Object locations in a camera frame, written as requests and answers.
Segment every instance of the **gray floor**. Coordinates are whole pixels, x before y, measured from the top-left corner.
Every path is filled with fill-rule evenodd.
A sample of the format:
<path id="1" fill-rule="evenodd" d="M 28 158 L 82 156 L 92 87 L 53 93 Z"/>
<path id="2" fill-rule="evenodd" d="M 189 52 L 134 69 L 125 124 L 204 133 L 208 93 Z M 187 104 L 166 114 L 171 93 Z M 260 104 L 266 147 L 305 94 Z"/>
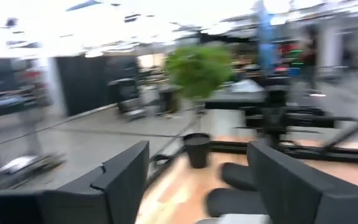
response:
<path id="1" fill-rule="evenodd" d="M 296 87 L 302 89 L 302 83 L 297 83 Z M 314 103 L 322 105 L 336 116 L 358 118 L 358 77 L 341 86 L 321 83 L 320 87 L 326 96 L 313 98 Z M 115 108 L 66 123 L 45 111 L 46 118 L 37 125 L 42 150 L 62 153 L 67 162 L 61 168 L 30 181 L 22 188 L 57 188 L 142 140 L 150 141 L 152 156 L 157 152 L 167 155 L 175 153 L 181 146 L 181 141 L 174 136 L 194 131 L 210 133 L 212 136 L 253 135 L 253 131 L 250 130 L 234 129 L 242 123 L 242 115 L 238 111 L 209 110 L 208 114 L 202 117 L 200 124 L 191 125 L 194 116 L 191 111 L 185 109 L 171 119 L 149 116 L 130 123 L 119 118 Z M 23 154 L 27 149 L 26 137 L 22 137 L 25 132 L 21 129 L 20 123 L 17 115 L 0 118 L 0 166 Z M 304 128 L 318 131 L 320 134 L 293 133 L 292 138 L 331 139 L 352 125 L 354 123 L 342 123 L 342 129 L 337 130 Z"/>

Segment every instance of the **wooden desk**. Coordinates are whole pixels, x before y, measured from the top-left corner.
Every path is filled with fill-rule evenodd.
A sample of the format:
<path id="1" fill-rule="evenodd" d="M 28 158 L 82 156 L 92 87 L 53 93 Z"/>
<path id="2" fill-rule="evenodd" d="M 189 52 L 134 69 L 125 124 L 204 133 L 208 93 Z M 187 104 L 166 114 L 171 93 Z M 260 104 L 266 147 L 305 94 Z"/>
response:
<path id="1" fill-rule="evenodd" d="M 217 141 L 250 141 L 220 136 Z M 305 145 L 318 142 L 299 141 Z M 358 143 L 347 145 L 358 147 Z M 219 179 L 219 167 L 225 162 L 248 164 L 245 155 L 211 153 L 210 165 L 205 169 L 191 169 L 185 155 L 176 159 L 167 172 L 146 191 L 136 224 L 193 224 L 208 215 L 204 199 L 217 187 L 229 187 Z M 358 185 L 358 164 L 305 161 L 312 167 Z"/>

